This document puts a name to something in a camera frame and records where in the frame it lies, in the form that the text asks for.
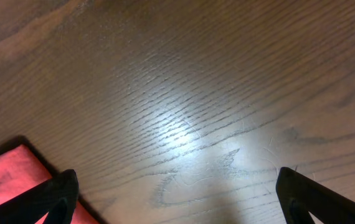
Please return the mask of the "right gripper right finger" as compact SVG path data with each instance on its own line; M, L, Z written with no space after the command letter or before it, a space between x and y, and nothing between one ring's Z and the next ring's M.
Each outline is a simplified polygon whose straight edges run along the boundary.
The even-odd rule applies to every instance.
M287 223L314 224L316 217L322 223L355 224L355 202L289 167L280 169L276 191Z

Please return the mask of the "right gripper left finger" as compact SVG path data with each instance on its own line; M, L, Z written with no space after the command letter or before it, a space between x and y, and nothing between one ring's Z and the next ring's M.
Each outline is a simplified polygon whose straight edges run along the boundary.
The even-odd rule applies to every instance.
M73 169L46 180L0 205L0 223L70 224L78 200L78 180Z

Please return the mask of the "red t-shirt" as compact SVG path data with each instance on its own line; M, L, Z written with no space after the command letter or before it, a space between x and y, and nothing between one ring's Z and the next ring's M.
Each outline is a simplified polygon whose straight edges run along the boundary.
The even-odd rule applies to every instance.
M56 176L51 176L38 158L24 145L1 154L0 205ZM45 218L41 218L36 223L44 223L44 220ZM77 200L71 223L96 223L96 219Z

